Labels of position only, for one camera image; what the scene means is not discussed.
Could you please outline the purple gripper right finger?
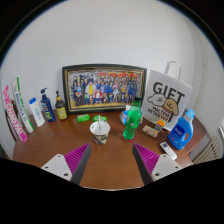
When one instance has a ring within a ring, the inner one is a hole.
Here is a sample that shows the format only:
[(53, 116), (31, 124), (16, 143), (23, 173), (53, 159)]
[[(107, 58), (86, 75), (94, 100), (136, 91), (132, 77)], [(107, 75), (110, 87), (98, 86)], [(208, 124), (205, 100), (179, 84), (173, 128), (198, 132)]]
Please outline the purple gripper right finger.
[(169, 155), (158, 155), (136, 143), (133, 144), (132, 153), (145, 185), (182, 169)]

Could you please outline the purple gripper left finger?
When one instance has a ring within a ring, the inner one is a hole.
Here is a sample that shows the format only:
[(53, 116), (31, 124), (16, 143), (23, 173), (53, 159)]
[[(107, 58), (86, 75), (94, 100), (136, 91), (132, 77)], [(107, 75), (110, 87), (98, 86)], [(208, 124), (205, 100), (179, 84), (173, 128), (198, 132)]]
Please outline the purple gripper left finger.
[(79, 185), (90, 154), (91, 145), (85, 144), (66, 155), (56, 154), (42, 169)]

